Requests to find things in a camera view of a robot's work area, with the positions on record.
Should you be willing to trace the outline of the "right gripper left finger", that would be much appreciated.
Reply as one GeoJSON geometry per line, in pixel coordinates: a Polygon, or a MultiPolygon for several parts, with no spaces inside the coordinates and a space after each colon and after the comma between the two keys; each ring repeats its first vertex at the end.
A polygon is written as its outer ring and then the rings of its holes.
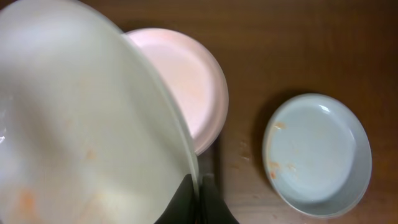
{"type": "Polygon", "coordinates": [[[196,204],[192,176],[187,174],[155,224],[196,224],[196,204]]]}

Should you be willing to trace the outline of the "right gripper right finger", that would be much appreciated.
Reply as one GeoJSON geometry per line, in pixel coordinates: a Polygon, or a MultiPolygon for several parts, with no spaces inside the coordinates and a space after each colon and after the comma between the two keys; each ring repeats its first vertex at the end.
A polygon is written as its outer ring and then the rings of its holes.
{"type": "Polygon", "coordinates": [[[200,221],[202,224],[239,224],[219,194],[210,175],[202,178],[200,186],[200,221]]]}

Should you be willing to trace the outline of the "white plate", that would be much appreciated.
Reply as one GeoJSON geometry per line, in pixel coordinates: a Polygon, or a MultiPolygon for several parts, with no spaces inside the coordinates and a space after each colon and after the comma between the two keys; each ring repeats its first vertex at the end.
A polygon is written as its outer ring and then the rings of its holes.
{"type": "Polygon", "coordinates": [[[198,162],[154,66],[78,1],[1,11],[1,222],[155,223],[198,162]]]}
{"type": "Polygon", "coordinates": [[[228,86],[214,56],[195,39],[174,30],[146,28],[126,33],[160,73],[193,138],[196,155],[220,135],[228,114],[228,86]]]}

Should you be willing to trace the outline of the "pale blue round plate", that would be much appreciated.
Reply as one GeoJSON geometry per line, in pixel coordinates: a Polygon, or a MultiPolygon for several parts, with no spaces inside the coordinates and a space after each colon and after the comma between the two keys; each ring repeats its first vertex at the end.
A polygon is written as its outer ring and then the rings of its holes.
{"type": "Polygon", "coordinates": [[[359,119],[340,101],[314,93],[276,109],[264,133],[262,160],[285,203],[323,219],[353,209],[372,173],[371,147],[359,119]]]}

